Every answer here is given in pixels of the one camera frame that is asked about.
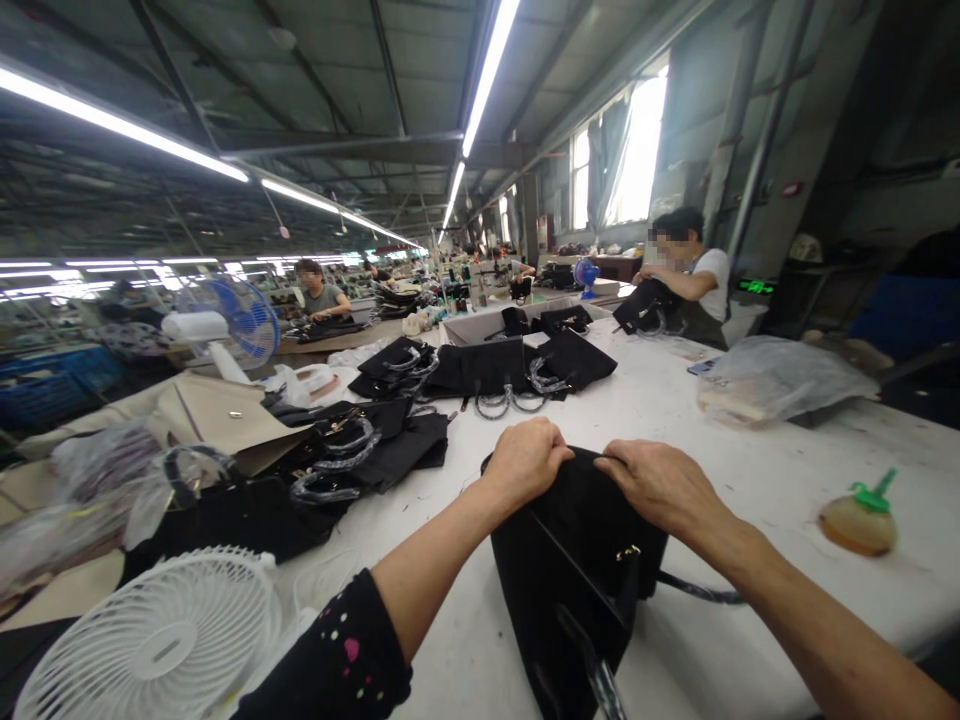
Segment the gray t-shirt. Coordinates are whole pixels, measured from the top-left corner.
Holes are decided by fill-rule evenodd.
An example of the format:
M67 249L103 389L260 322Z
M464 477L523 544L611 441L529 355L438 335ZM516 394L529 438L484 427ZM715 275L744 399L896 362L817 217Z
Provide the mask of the gray t-shirt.
M330 283L323 284L323 290L317 297L311 297L309 290L303 291L303 307L307 315L313 315L321 310L329 310L337 306L337 296L346 295L343 290Z

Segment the cell phone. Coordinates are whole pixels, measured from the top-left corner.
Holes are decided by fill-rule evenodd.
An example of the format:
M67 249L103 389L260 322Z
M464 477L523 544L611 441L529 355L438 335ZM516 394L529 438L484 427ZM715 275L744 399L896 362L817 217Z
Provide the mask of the cell phone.
M700 377L704 373L709 372L710 368L712 368L716 363L716 360L707 360L706 362L697 363L696 365L691 365L688 367L687 372L691 375Z

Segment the green digital display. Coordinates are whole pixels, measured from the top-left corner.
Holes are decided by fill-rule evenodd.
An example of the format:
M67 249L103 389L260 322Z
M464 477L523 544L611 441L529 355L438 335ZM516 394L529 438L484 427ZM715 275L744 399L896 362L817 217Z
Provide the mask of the green digital display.
M753 295L772 295L773 285L763 280L750 280L744 278L740 281L740 289Z

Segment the white t-shirt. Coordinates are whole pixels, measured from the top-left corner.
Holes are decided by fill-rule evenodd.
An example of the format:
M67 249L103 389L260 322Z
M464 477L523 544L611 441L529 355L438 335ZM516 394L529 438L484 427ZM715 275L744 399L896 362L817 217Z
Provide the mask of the white t-shirt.
M710 317L722 323L726 322L727 285L730 283L730 260L727 254L719 248L707 250L690 272L694 275L709 272L717 279L717 287L700 298L700 306Z

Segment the green bottle cap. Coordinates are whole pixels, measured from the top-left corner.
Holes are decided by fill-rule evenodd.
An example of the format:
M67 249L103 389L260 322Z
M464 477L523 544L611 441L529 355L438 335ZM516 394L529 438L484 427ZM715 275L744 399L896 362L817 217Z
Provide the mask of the green bottle cap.
M870 512L880 513L881 515L890 514L890 501L884 497L884 494L887 492L887 488L890 487L890 483L893 482L893 479L897 476L897 469L890 468L887 470L887 474L883 476L883 479L877 483L877 486L871 490L863 483L854 483L853 487L850 489L854 491L853 499L857 501L857 504L869 510Z

